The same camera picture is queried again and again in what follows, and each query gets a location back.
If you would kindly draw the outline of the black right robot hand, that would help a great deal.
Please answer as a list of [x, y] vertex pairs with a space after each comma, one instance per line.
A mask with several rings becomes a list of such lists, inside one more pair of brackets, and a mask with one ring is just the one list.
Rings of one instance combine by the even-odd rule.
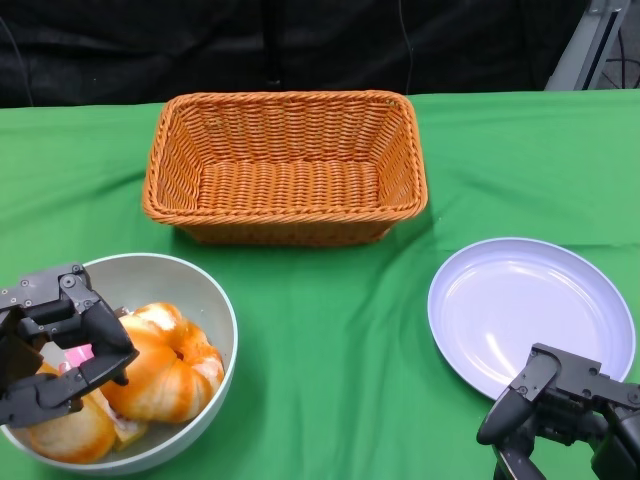
[[639, 386], [601, 364], [540, 343], [493, 404], [476, 440], [493, 448], [495, 479], [542, 479], [530, 456], [538, 437], [593, 450], [600, 479], [639, 477]]

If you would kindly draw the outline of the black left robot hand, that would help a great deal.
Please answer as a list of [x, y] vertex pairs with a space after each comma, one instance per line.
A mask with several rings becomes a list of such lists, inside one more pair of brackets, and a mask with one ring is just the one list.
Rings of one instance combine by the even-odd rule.
[[[93, 356], [62, 375], [41, 373], [43, 347], [90, 345]], [[65, 264], [1, 289], [1, 423], [25, 428], [76, 413], [105, 383], [128, 383], [138, 356], [116, 313], [84, 266]]]

